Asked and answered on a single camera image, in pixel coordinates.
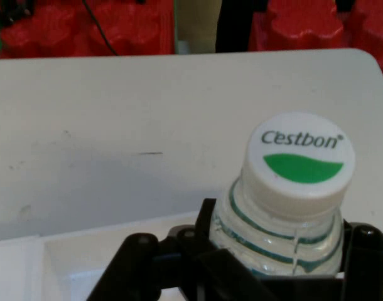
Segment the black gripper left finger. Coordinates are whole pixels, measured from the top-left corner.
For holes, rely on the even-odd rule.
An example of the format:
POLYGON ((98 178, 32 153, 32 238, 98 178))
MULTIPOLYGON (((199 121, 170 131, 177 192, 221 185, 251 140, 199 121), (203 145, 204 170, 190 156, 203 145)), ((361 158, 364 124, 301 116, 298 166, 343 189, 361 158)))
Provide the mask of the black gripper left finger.
POLYGON ((129 235, 88 300, 158 300, 179 288, 185 300, 272 300, 272 293, 228 250, 208 239, 215 199, 205 199, 194 225, 175 226, 160 241, 129 235))

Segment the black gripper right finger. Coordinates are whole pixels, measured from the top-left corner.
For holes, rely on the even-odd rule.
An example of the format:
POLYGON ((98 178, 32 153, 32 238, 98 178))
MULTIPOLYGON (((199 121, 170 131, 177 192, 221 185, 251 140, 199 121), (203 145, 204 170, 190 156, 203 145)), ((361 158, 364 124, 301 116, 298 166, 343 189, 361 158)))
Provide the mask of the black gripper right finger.
POLYGON ((365 223, 343 224, 342 300, 383 300, 383 232, 365 223))

